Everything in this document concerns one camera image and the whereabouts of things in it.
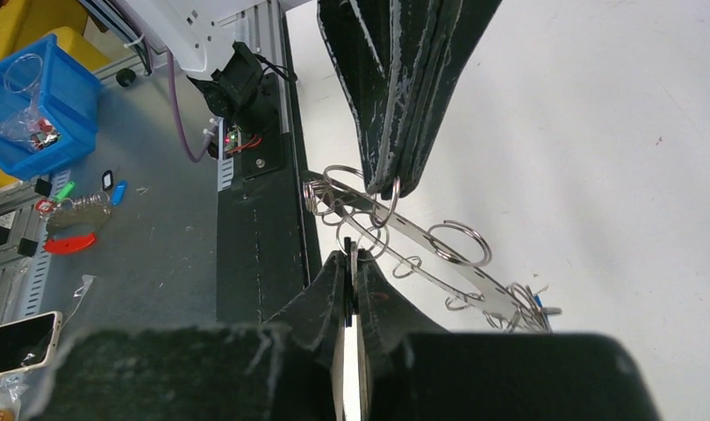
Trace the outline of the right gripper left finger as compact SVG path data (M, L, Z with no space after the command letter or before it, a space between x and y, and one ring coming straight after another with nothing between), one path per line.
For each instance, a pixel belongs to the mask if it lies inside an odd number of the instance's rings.
M323 367L331 383L343 376L346 255L330 253L313 282L265 323L285 325L291 337Z

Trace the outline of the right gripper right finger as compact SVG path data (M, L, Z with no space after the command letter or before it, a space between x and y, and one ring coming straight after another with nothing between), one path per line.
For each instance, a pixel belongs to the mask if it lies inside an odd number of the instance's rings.
M363 249L357 251L354 299L361 384L391 374L390 353L406 334L448 331L391 285L372 254Z

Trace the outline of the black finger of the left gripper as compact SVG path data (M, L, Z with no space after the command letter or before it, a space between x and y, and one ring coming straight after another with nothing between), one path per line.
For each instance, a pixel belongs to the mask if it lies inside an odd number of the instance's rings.
M398 164L401 197L416 190L456 84L500 5L500 0L440 2Z
M426 100L440 1L319 1L326 50L347 99L370 194L420 182L439 120Z

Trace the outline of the round metal keyring disc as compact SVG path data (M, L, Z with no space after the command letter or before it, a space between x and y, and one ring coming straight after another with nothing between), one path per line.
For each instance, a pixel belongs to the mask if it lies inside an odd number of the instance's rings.
M332 165L323 173L308 172L302 178L302 196L305 207L325 225L336 229L338 244L344 243L345 228L355 232L357 246L372 254L374 260L386 254L397 262L392 271L395 278L418 275L447 293L445 306L450 311L472 308L480 311L488 325L503 332L551 333L550 318L561 315L556 307L544 306L540 310L533 299L538 294L529 286L517 282L502 284L486 271L493 258L488 242L468 225L446 219L427 229L396 212L396 204L384 204L374 195L368 195L333 178L334 172L344 172L361 177L362 171ZM477 261L464 257L445 241L435 236L440 229L454 230L477 243L482 256ZM425 269L421 257L407 256L397 251L392 234L400 234L415 245L451 266L470 285L459 289Z

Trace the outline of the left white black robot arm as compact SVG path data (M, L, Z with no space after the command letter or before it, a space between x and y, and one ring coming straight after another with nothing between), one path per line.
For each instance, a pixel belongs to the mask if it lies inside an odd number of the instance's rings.
M228 26L233 1L131 1L128 18L164 46L212 112L240 113L233 58L259 72L241 33ZM391 198L418 186L438 131L497 1L320 1L319 31L348 101L366 191Z

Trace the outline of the bunch of coloured key tags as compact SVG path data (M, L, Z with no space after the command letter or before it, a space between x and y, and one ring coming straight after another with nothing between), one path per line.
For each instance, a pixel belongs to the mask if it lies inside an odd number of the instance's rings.
M127 187L127 181L107 170L102 174L102 188L95 193L72 197L75 184L68 182L55 196L39 200L34 209L46 222L43 250L67 255L94 246L97 232L123 202Z

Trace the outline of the smartphone with light case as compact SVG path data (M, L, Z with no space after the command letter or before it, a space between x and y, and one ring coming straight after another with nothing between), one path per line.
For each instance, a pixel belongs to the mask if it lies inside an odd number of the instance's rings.
M49 311L0 325L0 377L48 365L59 345L63 314Z

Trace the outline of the blue storage bin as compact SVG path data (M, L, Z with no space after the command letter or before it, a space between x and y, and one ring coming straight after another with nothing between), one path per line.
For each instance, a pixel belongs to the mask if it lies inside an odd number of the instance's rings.
M97 77L48 34L0 61L0 169L26 181L96 149Z

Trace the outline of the yellow storage bin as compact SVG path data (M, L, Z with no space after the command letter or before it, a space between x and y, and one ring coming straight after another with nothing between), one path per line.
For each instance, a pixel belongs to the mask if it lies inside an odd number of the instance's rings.
M77 1L7 1L0 8L0 61L53 34L60 48L93 73L109 61L82 35L88 18Z

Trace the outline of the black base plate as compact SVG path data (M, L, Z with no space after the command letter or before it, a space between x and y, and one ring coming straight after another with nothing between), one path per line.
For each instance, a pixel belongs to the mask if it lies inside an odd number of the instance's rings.
M270 318L322 266L301 192L308 166L298 89L271 73L264 88L277 125L259 146L233 156L233 184L218 193L216 314L225 324Z

